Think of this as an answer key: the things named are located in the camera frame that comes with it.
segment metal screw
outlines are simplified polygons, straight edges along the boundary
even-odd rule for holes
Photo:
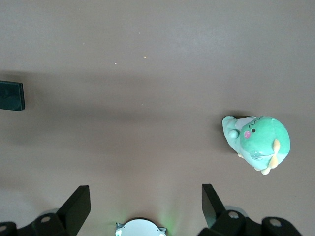
[[[276,227],[282,226],[281,222],[277,219],[270,219],[269,222],[270,222],[270,224],[272,224],[273,226],[276,226]]]
[[[0,232],[5,231],[8,227],[6,225],[0,226]]]
[[[49,216],[46,216],[46,217],[44,217],[44,218],[42,218],[42,219],[40,220],[41,223],[45,223],[45,222],[47,222],[47,221],[50,221],[50,217],[49,217]]]
[[[238,214],[236,213],[236,212],[234,212],[234,211],[230,211],[229,213],[228,213],[228,215],[232,218],[232,219],[238,219]]]

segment pink circle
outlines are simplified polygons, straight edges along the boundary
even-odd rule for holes
[[[248,139],[250,136],[251,136],[251,133],[250,133],[249,131],[246,131],[246,132],[244,133],[244,137],[245,137],[246,139]]]

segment teal plush toy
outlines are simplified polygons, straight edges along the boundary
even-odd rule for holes
[[[272,117],[225,117],[223,132],[228,144],[263,175],[276,168],[290,151],[285,126]]]

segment dark green box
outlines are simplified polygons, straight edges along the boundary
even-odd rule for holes
[[[11,111],[25,109],[22,83],[0,81],[0,109]]]

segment stuffed animal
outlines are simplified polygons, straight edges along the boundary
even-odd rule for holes
[[[290,138],[285,126],[272,117],[227,116],[222,120],[228,144],[263,175],[276,168],[290,151]]]

